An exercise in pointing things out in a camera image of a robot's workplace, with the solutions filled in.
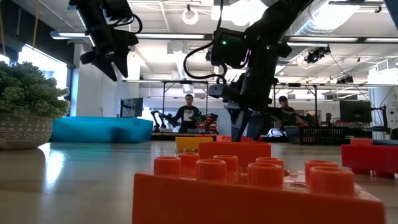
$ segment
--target person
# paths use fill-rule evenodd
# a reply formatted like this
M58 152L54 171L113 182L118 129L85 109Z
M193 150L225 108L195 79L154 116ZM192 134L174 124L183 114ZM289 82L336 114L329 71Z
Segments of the person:
M333 126L333 123L331 122L331 113L326 113L326 124L327 124L329 127L332 127L332 126Z
M289 106L289 102L287 101L286 96L279 97L279 104L280 104L280 109L282 110L282 112L287 114L287 116L284 116L284 117L289 117L290 119L287 119L288 121L278 120L276 122L278 129L281 129L285 125L298 125L298 126L305 126L305 127L308 126L308 124L306 122L304 122L301 118L299 118L296 115L296 111Z
M180 107L174 117L174 120L181 119L180 133L187 133L188 129L197 128L196 122L192 119L192 116L199 113L199 109L192 105L193 96L191 94L185 96L185 103L186 105Z

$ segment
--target black cable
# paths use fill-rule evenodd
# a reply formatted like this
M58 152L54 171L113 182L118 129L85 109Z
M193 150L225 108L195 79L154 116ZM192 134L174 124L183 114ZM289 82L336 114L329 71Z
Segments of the black cable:
M132 19L129 22L125 22L123 24L119 24L121 22L121 20L118 20L117 22L115 22L114 24L112 24L112 27L121 27L121 26L126 26L126 25L130 25L132 24L135 20L137 19L138 22L138 31L134 32L133 34L139 34L142 31L142 21L141 19L135 15L134 13L132 14Z
M220 26L221 26L221 21L222 21L222 16L223 16L223 8L224 8L224 0L221 0L221 2L220 2L220 18L218 19L218 22L217 22L216 32L218 31L218 29L219 29ZM187 60L188 60L188 58L191 57L193 54L195 54L195 53L197 53L197 52L199 52L199 51L201 51L201 50L205 50L205 49L207 49L208 47L210 47L210 46L212 46L212 45L213 45L213 41L211 41L210 43L208 43L208 44L206 44L206 45L204 45L204 46L202 46L202 47L199 47L199 48L197 48L197 49L192 50L191 52L189 52L189 53L187 54L187 56L185 57L184 62L183 62L184 71L185 71L185 73L186 73L190 78L194 78L194 79L197 79L197 80L202 80L202 79L217 77L217 83L219 83L219 82L220 82L220 79L222 79L223 84L226 85L226 79L225 79L224 76L225 76L225 74L226 74L228 68L227 68L227 66L226 66L225 64L223 64L223 63L221 64L221 66L222 66L223 69L224 69L224 71L223 71L222 74L211 74L211 75L205 75L205 76L202 76L202 77L198 77L198 76L192 75L192 74L188 71L188 67L187 67Z
M329 53L329 54L330 54L330 56L332 57L332 59L335 61L336 65L340 68L341 72L342 72L344 75L347 75L347 74L344 72L344 70L340 67L340 65L338 64L338 62L337 62L336 59L334 58L334 56L333 56L331 53ZM353 83L353 85L354 85L354 87L360 92L360 94L362 94L362 95L365 97L365 99L367 99L367 100L371 103L371 105L373 106L373 108L376 108L376 107L374 106L374 104L365 96L365 94L364 94L354 83ZM380 117L379 111L378 111L378 110L376 110L376 111L377 111L377 115L379 116L379 119L382 120L381 117Z
M111 26L112 26L112 27L116 27L121 21L122 21L122 20L120 19L120 20L116 21L114 24L112 24Z
M390 95L390 93L391 93L391 91L394 89L395 85L396 85L396 84L394 83L393 86L391 87L390 91L387 93L386 97L384 97L383 101L381 101L379 107L381 107L381 105L384 103L384 100L386 100L387 97Z
M139 34L139 33L142 32L142 28L143 28L142 21L141 21L141 19L140 19L137 15L135 15L134 13L132 14L132 16L133 16L135 19L137 19L137 22L138 22L138 30L137 30L137 32L135 32L135 33L133 33L133 34Z

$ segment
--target black shirt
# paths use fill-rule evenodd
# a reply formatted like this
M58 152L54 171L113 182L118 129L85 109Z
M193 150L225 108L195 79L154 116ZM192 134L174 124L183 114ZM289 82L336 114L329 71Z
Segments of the black shirt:
M280 108L282 110L282 112L284 112L284 114L282 115L282 117L284 118L284 121L282 122L283 125L296 125L296 111L291 108L291 107L281 107Z
M191 119L195 113L199 113L199 109L195 106L182 106L178 109L175 119L181 118L180 132L187 132L188 129L197 128L195 121Z
M293 108L291 108L291 107L286 107L286 108L284 108L284 107L281 107L280 108L283 112L285 112L285 113L288 113L288 114L295 114L296 113L296 111L293 109Z

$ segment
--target potted plant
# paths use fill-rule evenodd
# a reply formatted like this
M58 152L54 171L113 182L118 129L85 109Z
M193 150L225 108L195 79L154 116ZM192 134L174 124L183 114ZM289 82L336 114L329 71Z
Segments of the potted plant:
M0 149L35 149L49 141L52 121L68 113L69 93L32 63L0 62Z

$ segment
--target blue bin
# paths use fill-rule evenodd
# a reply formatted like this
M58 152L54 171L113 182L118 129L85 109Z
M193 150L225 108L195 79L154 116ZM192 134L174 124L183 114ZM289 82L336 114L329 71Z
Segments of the blue bin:
M65 117L53 122L53 142L140 143L150 141L152 121L138 118Z

